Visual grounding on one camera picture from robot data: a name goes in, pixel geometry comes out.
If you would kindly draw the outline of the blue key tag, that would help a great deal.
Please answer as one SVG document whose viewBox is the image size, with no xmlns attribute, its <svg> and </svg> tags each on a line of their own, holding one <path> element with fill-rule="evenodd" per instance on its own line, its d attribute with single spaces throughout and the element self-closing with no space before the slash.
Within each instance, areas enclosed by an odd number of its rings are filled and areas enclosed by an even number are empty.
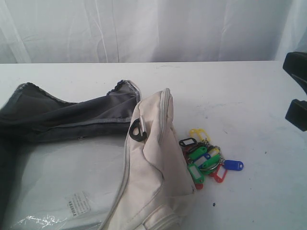
<svg viewBox="0 0 307 230">
<path fill-rule="evenodd" d="M 225 160 L 223 162 L 223 167 L 226 170 L 231 171 L 241 171 L 244 168 L 244 164 L 241 161 L 234 161 L 234 160 Z"/>
</svg>

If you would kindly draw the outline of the yellow key tag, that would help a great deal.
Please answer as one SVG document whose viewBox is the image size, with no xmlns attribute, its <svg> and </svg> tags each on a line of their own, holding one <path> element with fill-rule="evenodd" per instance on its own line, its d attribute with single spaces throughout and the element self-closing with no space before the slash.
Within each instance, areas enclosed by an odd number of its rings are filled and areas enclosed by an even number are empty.
<svg viewBox="0 0 307 230">
<path fill-rule="evenodd" d="M 201 142 L 210 142 L 211 139 L 207 132 L 201 128 L 194 128 L 189 131 L 189 136 L 191 138 L 196 138 Z"/>
</svg>

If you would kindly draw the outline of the red key tag front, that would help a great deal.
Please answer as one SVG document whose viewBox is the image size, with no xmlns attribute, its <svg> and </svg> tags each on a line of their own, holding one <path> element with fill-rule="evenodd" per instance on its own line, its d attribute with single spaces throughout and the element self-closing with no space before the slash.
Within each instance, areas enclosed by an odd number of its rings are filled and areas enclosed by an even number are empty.
<svg viewBox="0 0 307 230">
<path fill-rule="evenodd" d="M 219 164 L 217 168 L 209 174 L 216 182 L 222 183 L 226 177 L 228 170 L 223 167 L 222 164 Z"/>
</svg>

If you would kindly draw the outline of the black key tag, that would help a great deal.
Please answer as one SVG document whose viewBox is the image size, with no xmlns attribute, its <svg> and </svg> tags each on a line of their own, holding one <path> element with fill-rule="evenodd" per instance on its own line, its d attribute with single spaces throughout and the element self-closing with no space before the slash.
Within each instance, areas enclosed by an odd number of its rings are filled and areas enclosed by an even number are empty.
<svg viewBox="0 0 307 230">
<path fill-rule="evenodd" d="M 197 140 L 194 138 L 186 138 L 179 141 L 179 145 L 181 147 L 188 147 L 188 146 L 194 146 L 197 145 Z"/>
</svg>

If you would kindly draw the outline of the green key tag front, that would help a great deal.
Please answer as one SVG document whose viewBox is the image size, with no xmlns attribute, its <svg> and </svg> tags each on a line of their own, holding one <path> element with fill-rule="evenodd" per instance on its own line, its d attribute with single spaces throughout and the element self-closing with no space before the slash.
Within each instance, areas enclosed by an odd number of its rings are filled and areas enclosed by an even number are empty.
<svg viewBox="0 0 307 230">
<path fill-rule="evenodd" d="M 202 174 L 201 174 L 199 168 L 195 164 L 189 164 L 188 165 L 188 171 L 191 174 L 193 181 L 196 184 L 202 183 L 202 181 L 203 181 Z"/>
</svg>

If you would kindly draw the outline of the cream fabric duffel bag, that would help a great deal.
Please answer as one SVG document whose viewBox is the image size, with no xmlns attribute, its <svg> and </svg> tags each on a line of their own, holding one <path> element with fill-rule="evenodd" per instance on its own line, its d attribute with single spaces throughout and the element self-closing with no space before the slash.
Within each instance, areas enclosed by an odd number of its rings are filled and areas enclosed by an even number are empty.
<svg viewBox="0 0 307 230">
<path fill-rule="evenodd" d="M 0 110 L 0 227 L 14 193 L 26 145 L 124 136 L 123 176 L 98 230 L 178 230 L 196 188 L 173 127 L 169 89 L 142 99 L 121 80 L 105 96 L 80 103 L 21 84 Z"/>
</svg>

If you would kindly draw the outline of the clear plastic packet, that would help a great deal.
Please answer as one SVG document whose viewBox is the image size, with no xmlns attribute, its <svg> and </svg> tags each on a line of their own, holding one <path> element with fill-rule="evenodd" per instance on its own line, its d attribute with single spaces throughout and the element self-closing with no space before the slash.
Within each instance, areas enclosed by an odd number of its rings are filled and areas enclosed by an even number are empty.
<svg viewBox="0 0 307 230">
<path fill-rule="evenodd" d="M 5 229 L 98 229 L 122 180 L 124 142 L 112 136 L 23 147 Z"/>
</svg>

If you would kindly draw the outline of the white backdrop curtain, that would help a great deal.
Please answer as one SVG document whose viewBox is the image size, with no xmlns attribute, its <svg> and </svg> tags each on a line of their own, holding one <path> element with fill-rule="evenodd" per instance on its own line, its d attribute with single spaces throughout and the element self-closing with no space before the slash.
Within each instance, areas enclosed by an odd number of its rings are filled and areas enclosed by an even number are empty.
<svg viewBox="0 0 307 230">
<path fill-rule="evenodd" d="M 282 60 L 304 0 L 3 0 L 1 63 Z"/>
</svg>

